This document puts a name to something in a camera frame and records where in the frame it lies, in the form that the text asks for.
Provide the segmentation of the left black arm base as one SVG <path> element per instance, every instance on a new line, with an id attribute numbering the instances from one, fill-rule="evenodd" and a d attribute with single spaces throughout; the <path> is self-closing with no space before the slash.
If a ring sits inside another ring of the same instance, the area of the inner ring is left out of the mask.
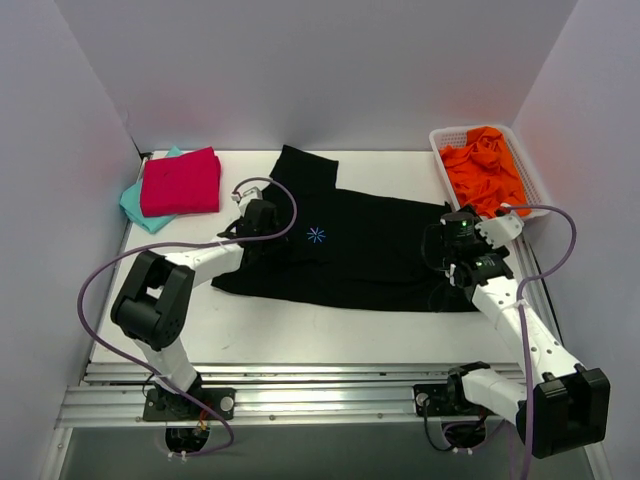
<path id="1" fill-rule="evenodd" d="M 224 427 L 232 439 L 229 422 L 234 418 L 236 390 L 194 386 L 188 394 L 195 403 L 159 386 L 145 393 L 141 419 L 165 425 L 164 441 L 168 450 L 187 456 L 203 454 L 213 437 L 215 424 Z"/>

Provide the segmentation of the black t-shirt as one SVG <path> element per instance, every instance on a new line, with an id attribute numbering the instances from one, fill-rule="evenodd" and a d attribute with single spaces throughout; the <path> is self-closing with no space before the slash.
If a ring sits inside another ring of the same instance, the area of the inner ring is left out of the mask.
<path id="1" fill-rule="evenodd" d="M 239 270 L 212 280 L 234 295 L 386 312 L 472 312 L 434 271 L 438 205 L 337 187 L 339 164 L 284 146 L 263 190 L 288 234 Z"/>

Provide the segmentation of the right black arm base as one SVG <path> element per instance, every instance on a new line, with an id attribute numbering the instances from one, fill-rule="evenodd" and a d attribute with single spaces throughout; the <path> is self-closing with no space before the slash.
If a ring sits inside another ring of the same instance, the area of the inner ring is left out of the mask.
<path id="1" fill-rule="evenodd" d="M 415 413 L 422 419 L 428 444 L 439 453 L 469 456 L 484 447 L 503 427 L 490 428 L 490 411 L 485 407 L 455 402 L 444 384 L 415 384 Z"/>

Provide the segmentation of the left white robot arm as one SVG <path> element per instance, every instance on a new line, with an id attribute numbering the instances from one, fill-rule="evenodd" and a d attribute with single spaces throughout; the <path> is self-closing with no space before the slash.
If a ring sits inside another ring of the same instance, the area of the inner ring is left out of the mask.
<path id="1" fill-rule="evenodd" d="M 177 418 L 194 417 L 202 405 L 202 395 L 193 387 L 198 373 L 180 339 L 192 291 L 259 259 L 278 241 L 256 239 L 281 229 L 275 204 L 243 200 L 240 217 L 213 238 L 211 247 L 136 256 L 112 306 L 111 320 L 156 370 L 157 385 L 168 392 L 166 408 Z"/>

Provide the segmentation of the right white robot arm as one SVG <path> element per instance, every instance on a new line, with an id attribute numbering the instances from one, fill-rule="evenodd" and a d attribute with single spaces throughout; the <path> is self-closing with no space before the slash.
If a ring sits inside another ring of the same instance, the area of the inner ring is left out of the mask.
<path id="1" fill-rule="evenodd" d="M 518 384 L 485 362 L 449 371 L 444 400 L 455 412 L 482 407 L 512 424 L 529 453 L 542 459 L 602 441 L 611 385 L 556 339 L 525 298 L 506 259 L 524 222 L 508 208 L 483 220 L 471 208 L 446 213 L 423 233 L 425 264 L 484 315 L 521 367 Z"/>

